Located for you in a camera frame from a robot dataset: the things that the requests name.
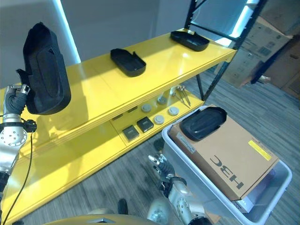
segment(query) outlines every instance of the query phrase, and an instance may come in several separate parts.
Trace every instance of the black tray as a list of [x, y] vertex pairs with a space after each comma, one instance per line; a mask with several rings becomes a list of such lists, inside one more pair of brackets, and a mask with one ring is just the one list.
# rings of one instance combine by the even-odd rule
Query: black tray
[[208, 107], [197, 111], [180, 122], [179, 127], [192, 141], [198, 142], [217, 130], [225, 121], [227, 113], [220, 107]]
[[111, 59], [123, 73], [130, 77], [139, 76], [146, 69], [146, 63], [135, 52], [130, 54], [124, 49], [112, 49]]
[[206, 49], [210, 42], [208, 39], [198, 35], [196, 32], [192, 35], [183, 31], [173, 31], [171, 32], [171, 38], [185, 47], [197, 52]]
[[57, 38], [43, 23], [30, 29], [23, 48], [25, 71], [18, 69], [22, 84], [30, 86], [26, 106], [31, 114], [50, 115], [71, 100], [66, 67]]

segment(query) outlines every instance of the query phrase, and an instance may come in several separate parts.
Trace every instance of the yellow shelf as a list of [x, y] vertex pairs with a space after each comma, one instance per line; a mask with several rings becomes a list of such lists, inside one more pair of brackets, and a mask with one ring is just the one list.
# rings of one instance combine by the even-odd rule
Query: yellow shelf
[[[158, 105], [157, 97], [146, 101], [145, 103], [152, 105], [149, 113], [142, 112], [138, 106], [136, 110], [125, 112], [122, 117], [96, 126], [70, 141], [48, 150], [35, 152], [27, 185], [12, 210], [7, 224], [42, 206], [204, 103], [189, 92], [191, 107], [183, 105], [175, 97], [166, 96], [168, 99], [166, 105]], [[167, 110], [170, 106], [179, 108], [180, 113], [177, 116], [169, 115]], [[123, 136], [122, 129], [135, 125], [136, 121], [145, 116], [153, 121], [154, 116], [158, 114], [165, 117], [164, 124], [154, 125], [154, 128], [146, 133], [142, 133], [136, 126], [140, 135], [131, 142]], [[23, 184], [28, 163], [29, 156], [26, 155], [17, 162], [9, 178], [2, 199], [2, 218], [6, 216]]]
[[[195, 52], [169, 36], [162, 35], [126, 48], [131, 53], [136, 51], [147, 63], [146, 71], [138, 77], [123, 74], [110, 54], [68, 67], [70, 104], [54, 115], [31, 115], [27, 110], [22, 114], [25, 119], [37, 122], [34, 151], [49, 150], [84, 134], [172, 86], [222, 61], [230, 61], [235, 54], [235, 50], [213, 41], [204, 51]], [[29, 152], [27, 142], [21, 149], [20, 160]]]

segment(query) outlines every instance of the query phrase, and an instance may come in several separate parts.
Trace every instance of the black small box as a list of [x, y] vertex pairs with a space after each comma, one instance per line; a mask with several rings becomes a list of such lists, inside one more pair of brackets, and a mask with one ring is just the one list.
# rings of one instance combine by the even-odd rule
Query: black small box
[[143, 133], [147, 132], [148, 130], [154, 127], [154, 124], [147, 116], [137, 121], [136, 123], [139, 126], [139, 128], [143, 131]]
[[124, 135], [126, 136], [126, 138], [128, 139], [128, 141], [131, 141], [140, 135], [139, 132], [135, 129], [135, 127], [133, 125], [125, 128], [122, 131], [123, 131]]

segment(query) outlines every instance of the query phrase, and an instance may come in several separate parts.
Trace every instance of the gray wall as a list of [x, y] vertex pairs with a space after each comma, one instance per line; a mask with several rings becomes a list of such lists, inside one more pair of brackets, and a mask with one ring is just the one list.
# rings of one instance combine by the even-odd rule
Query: gray wall
[[[0, 88], [19, 82], [28, 30], [42, 21], [58, 37], [66, 66], [76, 63], [56, 0], [0, 0]], [[189, 0], [61, 0], [81, 60], [108, 53], [184, 26]], [[209, 0], [196, 19], [231, 33], [245, 0]], [[205, 31], [198, 31], [217, 39]]]
[[[247, 0], [208, 0], [195, 13], [195, 17], [199, 14], [194, 20], [203, 27], [230, 35], [246, 2]], [[221, 38], [194, 26], [192, 29], [213, 40]]]

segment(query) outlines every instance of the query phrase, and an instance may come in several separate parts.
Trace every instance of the gray carpet floor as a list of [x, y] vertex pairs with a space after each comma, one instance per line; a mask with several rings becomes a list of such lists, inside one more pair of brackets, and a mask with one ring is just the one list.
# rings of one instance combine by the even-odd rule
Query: gray carpet floor
[[[202, 73], [207, 88], [213, 79], [210, 72]], [[196, 79], [184, 85], [199, 96]], [[206, 102], [224, 108], [228, 115], [258, 138], [292, 170], [293, 178], [287, 191], [267, 220], [267, 225], [300, 224], [300, 111], [299, 100], [271, 84], [246, 85], [236, 89], [221, 80]], [[86, 214], [97, 208], [117, 212], [117, 202], [125, 198], [129, 214], [146, 217], [151, 202], [162, 196], [158, 177], [147, 161], [155, 153], [157, 134], [118, 158], [83, 182], [25, 216], [26, 225], [38, 225], [61, 218]], [[218, 224], [239, 224], [222, 218]]]

